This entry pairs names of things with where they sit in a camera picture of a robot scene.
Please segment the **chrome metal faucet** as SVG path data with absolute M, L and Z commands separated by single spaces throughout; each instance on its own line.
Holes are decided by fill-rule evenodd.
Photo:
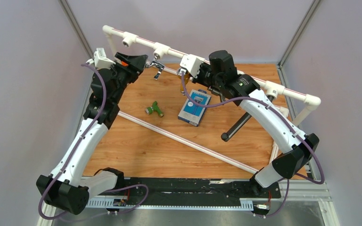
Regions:
M 146 68 L 155 67 L 157 69 L 157 73 L 154 76 L 154 79 L 158 80 L 159 76 L 161 75 L 162 71 L 165 68 L 165 65 L 163 63 L 159 62 L 156 57 L 154 57 L 154 59 L 152 61 L 146 62 L 145 67 Z

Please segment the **green plastic faucet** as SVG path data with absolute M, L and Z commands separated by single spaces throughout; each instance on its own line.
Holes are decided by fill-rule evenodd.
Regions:
M 148 115 L 151 115 L 151 114 L 153 114 L 154 112 L 156 112 L 159 117 L 161 117 L 161 118 L 164 117 L 164 113 L 163 113 L 163 112 L 161 111 L 161 109 L 159 108 L 157 101 L 154 101 L 154 102 L 152 103 L 152 106 L 147 107 L 147 108 L 145 109 L 145 112 L 146 112 L 146 114 L 148 114 Z

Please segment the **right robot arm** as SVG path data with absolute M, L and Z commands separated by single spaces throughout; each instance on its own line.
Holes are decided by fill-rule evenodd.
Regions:
M 227 103 L 234 102 L 256 119 L 282 152 L 253 175 L 250 191 L 254 196 L 262 197 L 275 182 L 291 179 L 314 157 L 319 138 L 314 133 L 307 135 L 283 116 L 253 77 L 238 72 L 226 50 L 211 53 L 208 63 L 196 56 L 185 56 L 180 66 L 180 72 L 191 76 L 193 83 L 212 88 Z

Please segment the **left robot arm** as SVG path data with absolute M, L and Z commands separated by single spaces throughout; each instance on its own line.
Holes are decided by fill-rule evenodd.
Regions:
M 119 170 L 104 168 L 86 179 L 82 174 L 98 143 L 114 123 L 125 89 L 143 73 L 147 60 L 147 55 L 117 52 L 115 61 L 96 56 L 84 63 L 84 67 L 93 71 L 92 94 L 79 131 L 64 157 L 49 175 L 40 175 L 36 181 L 41 194 L 38 208 L 41 217 L 43 204 L 56 207 L 63 214 L 78 215 L 95 196 L 124 192 L 124 173 Z

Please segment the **dark grey short faucet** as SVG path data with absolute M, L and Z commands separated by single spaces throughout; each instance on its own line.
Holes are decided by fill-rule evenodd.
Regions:
M 227 90 L 220 90 L 216 87 L 210 86 L 207 88 L 208 91 L 211 92 L 211 94 L 218 96 L 220 98 L 221 102 L 226 101 L 226 94 L 227 94 Z

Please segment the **blue razor box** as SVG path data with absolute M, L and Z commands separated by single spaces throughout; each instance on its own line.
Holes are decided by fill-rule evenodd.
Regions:
M 192 90 L 189 93 L 190 97 L 201 105 L 208 105 L 211 101 L 212 96 L 207 94 L 204 90 Z M 187 99 L 181 108 L 178 119 L 184 121 L 190 125 L 198 127 L 201 123 L 206 109 L 193 104 L 192 101 Z

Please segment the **dark grey long faucet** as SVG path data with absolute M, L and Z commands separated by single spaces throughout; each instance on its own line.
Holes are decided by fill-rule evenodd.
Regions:
M 250 118 L 251 115 L 249 113 L 243 114 L 227 132 L 221 134 L 221 139 L 224 142 L 228 142 Z

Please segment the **white PVC pipe frame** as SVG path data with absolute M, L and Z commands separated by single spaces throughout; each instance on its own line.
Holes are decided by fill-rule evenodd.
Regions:
M 111 26 L 104 25 L 102 27 L 102 31 L 107 37 L 109 46 L 112 50 L 112 53 L 116 53 L 116 48 L 112 40 L 112 36 L 118 36 L 123 38 L 123 45 L 129 47 L 134 43 L 141 44 L 143 46 L 150 47 L 154 50 L 154 57 L 157 59 L 161 58 L 163 55 L 171 55 L 177 58 L 181 58 L 187 53 L 175 50 L 167 45 L 164 45 L 159 42 L 153 42 L 144 38 L 139 37 L 136 34 L 123 32 L 117 30 Z M 177 74 L 177 71 L 174 69 L 170 69 L 168 67 L 164 68 L 165 72 L 169 72 L 173 75 Z M 258 78 L 253 78 L 254 82 L 259 85 L 261 88 L 260 91 L 255 92 L 254 97 L 244 97 L 242 99 L 242 109 L 247 113 L 253 113 L 253 117 L 262 125 L 262 127 L 271 135 L 273 138 L 273 150 L 271 153 L 270 160 L 273 161 L 275 159 L 275 154 L 278 151 L 286 150 L 286 145 L 292 143 L 293 141 L 298 141 L 298 135 L 302 134 L 302 130 L 298 129 L 298 125 L 317 107 L 321 104 L 321 99 L 319 97 L 302 94 L 300 92 L 288 89 L 283 85 L 271 82 L 264 81 Z M 272 95 L 277 97 L 278 95 L 284 95 L 286 97 L 291 97 L 305 103 L 305 108 L 299 113 L 299 115 L 293 120 L 289 121 L 287 119 L 288 113 L 286 112 L 286 108 L 276 106 L 267 98 L 267 95 Z M 120 112 L 119 116 L 128 119 L 136 124 L 139 124 L 143 127 L 146 127 L 152 131 L 155 131 L 161 135 L 164 135 L 170 139 L 176 140 L 182 144 L 185 144 L 191 148 L 194 148 L 198 151 L 201 151 L 205 154 L 208 154 L 216 159 L 219 159 L 223 162 L 226 162 L 230 165 L 233 165 L 237 168 L 240 168 L 244 171 L 247 171 L 251 174 L 255 174 L 258 172 L 257 169 L 248 166 L 244 163 L 241 163 L 235 159 L 229 158 L 225 155 L 222 155 L 218 152 L 215 152 L 211 149 L 208 149 L 204 146 L 198 145 L 190 140 L 182 138 L 176 134 L 173 134 L 167 130 L 163 130 L 160 127 L 149 124 L 139 118 L 135 118 L 126 113 Z

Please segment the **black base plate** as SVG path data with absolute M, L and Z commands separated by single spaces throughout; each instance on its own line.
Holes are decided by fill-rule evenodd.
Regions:
M 136 178 L 125 179 L 125 191 L 112 192 L 112 195 L 126 198 L 127 204 L 137 204 L 145 197 L 143 205 L 155 206 L 238 206 L 240 199 L 281 197 L 278 184 L 259 193 L 251 188 L 247 179 L 202 179 L 202 178 Z

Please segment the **aluminium frame rail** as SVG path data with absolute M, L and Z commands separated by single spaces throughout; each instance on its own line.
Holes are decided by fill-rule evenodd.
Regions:
M 306 180 L 283 180 L 268 188 L 256 188 L 248 179 L 127 178 L 102 171 L 82 177 L 78 185 L 54 182 L 43 203 L 53 206 L 56 216 L 48 220 L 80 222 L 89 208 L 100 216 L 122 216 L 134 210 L 240 211 L 258 219 L 290 219 L 299 225 L 320 220 L 338 226 L 339 220 L 325 184 Z

